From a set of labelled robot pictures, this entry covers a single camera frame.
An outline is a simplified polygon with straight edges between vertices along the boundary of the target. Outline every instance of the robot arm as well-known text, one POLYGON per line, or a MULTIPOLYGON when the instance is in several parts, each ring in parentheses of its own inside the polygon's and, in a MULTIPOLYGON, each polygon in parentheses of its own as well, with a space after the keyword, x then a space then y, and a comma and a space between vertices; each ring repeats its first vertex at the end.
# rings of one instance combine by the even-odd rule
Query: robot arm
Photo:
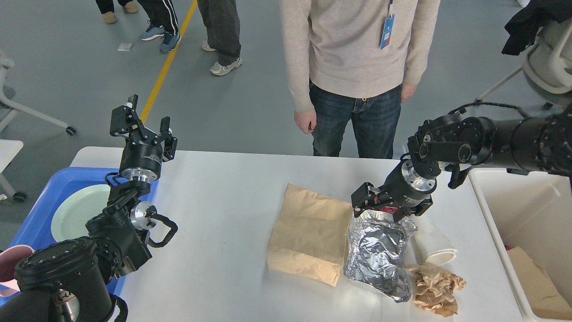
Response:
POLYGON ((100 322, 112 317, 115 306, 116 321, 126 320, 125 302, 105 285, 139 269, 151 258, 148 246, 165 246, 177 231, 173 221, 139 199, 160 177, 162 162, 174 158, 177 139, 168 117, 159 134, 146 128, 136 105, 133 95, 112 112, 110 133, 125 138, 125 148, 119 172, 105 178, 111 186, 107 206, 86 224, 89 237, 59 242, 18 263, 21 293, 0 307, 0 320, 100 322), (149 236, 156 221, 170 227, 161 242, 149 236))
POLYGON ((463 108, 426 120, 408 139, 409 158, 402 156, 384 185, 374 188, 365 182, 352 194, 354 216, 367 209, 389 212, 395 221, 423 214, 432 205, 442 169, 451 172, 452 189, 479 164, 519 174, 572 176, 572 104, 557 115, 522 120, 462 119, 462 113, 463 108))

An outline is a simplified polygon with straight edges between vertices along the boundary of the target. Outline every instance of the crumpled paper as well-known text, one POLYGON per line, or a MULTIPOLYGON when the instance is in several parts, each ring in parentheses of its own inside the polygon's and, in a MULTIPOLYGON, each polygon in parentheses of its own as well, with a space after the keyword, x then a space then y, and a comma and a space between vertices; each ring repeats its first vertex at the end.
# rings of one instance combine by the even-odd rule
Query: crumpled paper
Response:
POLYGON ((458 306, 453 291, 467 285, 464 279, 429 262, 407 265, 406 268, 413 273, 417 285, 415 306, 433 310, 433 313, 444 317, 457 314, 458 306))

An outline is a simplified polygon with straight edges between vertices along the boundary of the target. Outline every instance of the hand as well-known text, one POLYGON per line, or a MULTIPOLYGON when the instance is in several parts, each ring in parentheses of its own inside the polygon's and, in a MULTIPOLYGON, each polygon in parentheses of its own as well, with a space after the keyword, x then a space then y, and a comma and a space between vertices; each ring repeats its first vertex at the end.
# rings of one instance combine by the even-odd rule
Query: hand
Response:
POLYGON ((417 91, 417 85, 407 85, 403 84, 403 88, 401 90, 401 103, 405 103, 405 101, 413 96, 413 94, 417 91))
POLYGON ((316 111, 298 113, 294 112, 294 122, 304 132, 309 134, 314 131, 316 127, 316 111))

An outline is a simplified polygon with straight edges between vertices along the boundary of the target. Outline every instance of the shoe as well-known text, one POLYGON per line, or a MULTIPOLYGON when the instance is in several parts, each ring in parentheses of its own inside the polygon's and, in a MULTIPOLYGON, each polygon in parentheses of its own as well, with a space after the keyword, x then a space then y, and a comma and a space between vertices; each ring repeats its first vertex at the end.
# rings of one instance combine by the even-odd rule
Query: shoe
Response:
POLYGON ((210 72, 215 76, 223 76, 230 73, 234 68, 238 68, 243 64, 243 60, 237 59, 228 66, 221 66, 219 62, 215 62, 214 66, 210 68, 210 72))
POLYGON ((104 14, 102 14, 105 23, 114 23, 117 21, 117 19, 115 18, 115 14, 110 12, 106 12, 104 14))
POLYGON ((147 28, 147 30, 142 33, 139 36, 139 39, 147 41, 147 40, 152 40, 155 39, 157 37, 161 37, 165 34, 165 28, 163 28, 163 26, 153 26, 151 23, 149 23, 149 27, 147 28))
POLYGON ((171 35, 170 33, 165 33, 163 37, 163 43, 159 50, 161 53, 166 54, 171 52, 177 44, 181 41, 181 34, 176 34, 175 36, 171 35))
POLYGON ((207 52, 215 52, 216 51, 215 48, 212 48, 211 46, 209 46, 209 42, 206 40, 202 42, 201 48, 203 50, 206 50, 207 52))
POLYGON ((133 1, 126 3, 125 6, 123 7, 125 8, 125 11, 127 11, 127 13, 136 13, 139 11, 139 8, 133 1))

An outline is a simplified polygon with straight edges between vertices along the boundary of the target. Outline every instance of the id badge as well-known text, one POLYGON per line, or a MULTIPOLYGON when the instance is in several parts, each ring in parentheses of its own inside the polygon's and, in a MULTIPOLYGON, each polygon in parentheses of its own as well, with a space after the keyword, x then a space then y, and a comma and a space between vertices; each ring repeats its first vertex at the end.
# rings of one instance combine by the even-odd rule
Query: id badge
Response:
POLYGON ((382 41, 381 44, 379 45, 379 49, 384 49, 385 47, 387 47, 387 45, 390 44, 391 31, 393 30, 394 19, 395 19, 394 14, 386 18, 386 21, 383 24, 382 41))

